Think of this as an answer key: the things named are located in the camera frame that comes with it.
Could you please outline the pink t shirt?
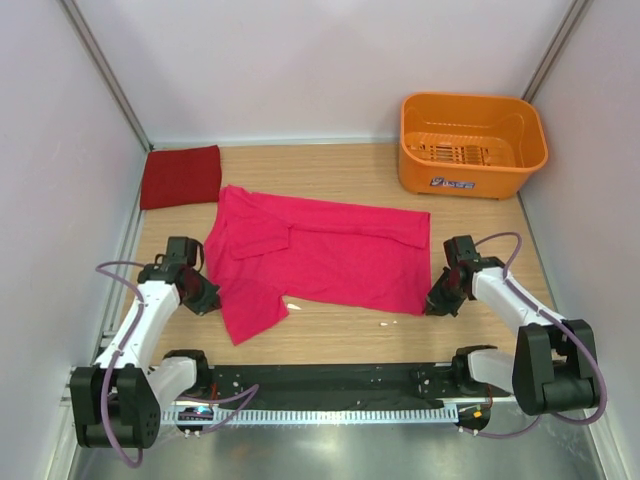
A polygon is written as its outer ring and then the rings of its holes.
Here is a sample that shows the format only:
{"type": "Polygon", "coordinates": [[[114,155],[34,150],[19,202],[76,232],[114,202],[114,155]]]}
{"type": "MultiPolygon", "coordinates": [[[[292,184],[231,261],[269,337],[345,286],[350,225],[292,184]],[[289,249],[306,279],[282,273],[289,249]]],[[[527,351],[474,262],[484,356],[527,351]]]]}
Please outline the pink t shirt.
{"type": "Polygon", "coordinates": [[[235,345],[283,320],[287,296],[419,316],[431,288],[427,212],[229,185],[204,251],[235,345]]]}

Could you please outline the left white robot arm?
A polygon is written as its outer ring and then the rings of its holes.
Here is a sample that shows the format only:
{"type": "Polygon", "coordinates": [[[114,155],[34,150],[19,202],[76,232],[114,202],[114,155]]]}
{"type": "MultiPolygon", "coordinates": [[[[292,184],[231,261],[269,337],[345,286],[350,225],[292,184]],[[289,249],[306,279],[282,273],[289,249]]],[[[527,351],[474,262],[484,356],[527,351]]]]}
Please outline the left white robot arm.
{"type": "Polygon", "coordinates": [[[115,337],[93,365],[71,375],[76,438],[84,448],[150,448],[161,414],[181,395],[204,398],[212,374],[201,350],[169,351],[159,366],[151,359],[168,320],[180,307],[196,315],[219,309],[218,286],[201,272],[203,245],[171,237],[164,253],[146,264],[137,281],[124,284],[133,303],[115,337]]]}

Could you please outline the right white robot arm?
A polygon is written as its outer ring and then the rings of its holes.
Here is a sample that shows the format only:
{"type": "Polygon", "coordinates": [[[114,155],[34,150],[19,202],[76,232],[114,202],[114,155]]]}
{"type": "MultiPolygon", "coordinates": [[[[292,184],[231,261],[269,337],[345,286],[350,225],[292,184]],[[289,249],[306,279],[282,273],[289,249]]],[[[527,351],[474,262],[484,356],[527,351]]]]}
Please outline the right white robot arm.
{"type": "Polygon", "coordinates": [[[447,265],[426,297],[428,316],[455,316],[465,301],[488,306],[515,334],[512,355],[480,347],[463,356],[450,372],[452,387],[472,396],[486,384],[515,396],[530,416],[590,409],[598,420],[607,390],[597,363],[590,325],[568,320],[529,293],[510,271],[511,263],[478,251],[469,235],[443,244],[447,265]]]}

